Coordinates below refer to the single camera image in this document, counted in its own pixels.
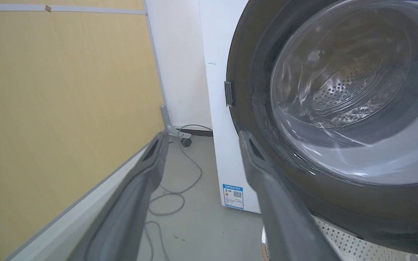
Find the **wall trim strip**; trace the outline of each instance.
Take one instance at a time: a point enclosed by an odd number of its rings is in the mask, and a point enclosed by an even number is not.
[[[148,7],[146,6],[146,0],[143,0],[143,7],[144,7],[144,12],[147,14],[146,23],[148,24],[149,38],[151,39],[152,52],[154,53],[154,62],[156,63],[157,77],[159,79],[159,85],[161,85],[162,99],[164,100],[164,104],[167,104],[167,100],[165,98],[164,86],[162,85],[161,70],[159,69],[159,61],[157,60],[156,46],[154,45],[154,38],[152,36],[151,21],[149,20],[149,13],[148,13]]]
[[[0,4],[0,11],[45,11],[46,5]]]
[[[48,5],[51,12],[87,12],[87,13],[126,13],[129,15],[146,15],[142,10],[131,10],[121,8],[107,7],[80,7],[75,5]],[[0,11],[42,11],[46,5],[29,5],[29,4],[0,4]]]

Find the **yellow wall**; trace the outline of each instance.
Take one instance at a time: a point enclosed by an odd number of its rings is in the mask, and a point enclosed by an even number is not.
[[[162,103],[144,15],[0,12],[0,260],[164,129]]]

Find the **white washing machine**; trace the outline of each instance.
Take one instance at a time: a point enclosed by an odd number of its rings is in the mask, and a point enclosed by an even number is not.
[[[238,132],[308,209],[418,254],[418,0],[199,0],[222,204],[259,213]]]
[[[256,193],[246,181],[238,134],[224,89],[230,45],[246,4],[247,0],[200,0],[199,12],[221,202],[227,207],[260,213]],[[226,192],[230,188],[241,192],[242,197],[234,197],[235,190]]]

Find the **electrical cord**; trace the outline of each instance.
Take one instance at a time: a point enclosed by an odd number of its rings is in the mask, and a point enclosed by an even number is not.
[[[203,125],[199,125],[199,124],[188,124],[188,125],[185,125],[185,126],[182,126],[180,129],[179,129],[179,132],[177,133],[177,137],[179,137],[180,136],[180,130],[181,129],[183,129],[183,128],[185,128],[185,127],[189,127],[189,126],[199,126],[199,127],[202,127],[202,128],[205,128],[205,129],[208,129],[209,131],[211,131],[212,132],[212,129],[211,128],[208,128],[208,127],[206,127],[206,126],[203,126]],[[179,212],[182,208],[183,208],[183,206],[185,205],[185,197],[182,195],[182,193],[184,193],[184,192],[186,192],[186,191],[188,191],[190,188],[193,188],[194,187],[194,185],[196,185],[196,183],[198,183],[198,181],[201,179],[201,177],[202,177],[202,169],[201,169],[201,167],[198,165],[198,163],[196,163],[191,157],[189,157],[188,156],[188,154],[186,154],[185,152],[184,152],[184,150],[183,150],[183,148],[181,147],[181,143],[179,142],[179,148],[180,148],[180,150],[181,150],[181,152],[185,155],[185,157],[187,157],[189,160],[191,160],[191,162],[193,162],[193,164],[199,169],[199,176],[198,176],[198,178],[196,179],[196,181],[195,182],[193,182],[193,184],[192,185],[190,185],[189,187],[187,187],[186,189],[184,189],[184,190],[182,190],[182,191],[170,191],[170,190],[168,190],[168,189],[166,189],[166,188],[164,188],[162,185],[159,185],[163,190],[165,190],[167,193],[165,193],[165,194],[163,194],[163,195],[159,195],[159,196],[157,196],[157,197],[155,197],[155,198],[153,198],[153,199],[151,199],[150,201],[149,201],[149,204],[151,205],[151,203],[153,202],[153,201],[155,201],[155,200],[157,200],[157,199],[159,199],[159,198],[161,198],[161,197],[164,197],[164,196],[168,196],[168,195],[177,195],[177,196],[179,196],[179,197],[181,197],[181,199],[183,200],[183,202],[182,202],[182,204],[181,204],[181,206],[179,207],[179,208],[177,208],[176,210],[174,210],[174,211],[171,211],[171,212],[167,212],[167,213],[156,213],[156,212],[154,212],[154,211],[152,211],[151,210],[151,207],[149,207],[148,208],[148,211],[151,213],[151,214],[153,214],[153,215],[157,215],[157,216],[164,216],[164,215],[172,215],[172,214],[174,214],[174,213],[177,213],[177,212]],[[162,238],[162,231],[161,231],[161,226],[159,225],[159,223],[157,223],[156,221],[148,221],[148,222],[146,222],[145,224],[144,224],[144,233],[146,234],[146,238],[148,239],[148,243],[149,243],[149,246],[150,246],[150,248],[151,248],[151,261],[153,260],[153,257],[154,257],[154,248],[153,248],[153,246],[152,246],[152,242],[151,242],[151,238],[149,237],[149,233],[148,233],[148,230],[146,229],[146,225],[147,224],[149,224],[149,223],[154,223],[154,224],[156,224],[157,225],[157,228],[159,228],[159,236],[161,237],[161,245],[162,245],[162,250],[163,250],[163,252],[164,252],[164,257],[165,257],[165,259],[166,259],[166,261],[170,261],[169,260],[169,256],[167,256],[167,252],[165,251],[165,248],[164,248],[164,239]]]

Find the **metal stand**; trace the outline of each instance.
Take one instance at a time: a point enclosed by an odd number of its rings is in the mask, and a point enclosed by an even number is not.
[[[167,106],[165,104],[161,106],[161,112],[162,118],[164,118],[165,129],[170,135],[177,137],[179,130],[174,125],[172,125],[171,118],[169,116],[169,111],[167,110]],[[191,138],[191,134],[186,132],[180,132],[179,138],[189,139]]]

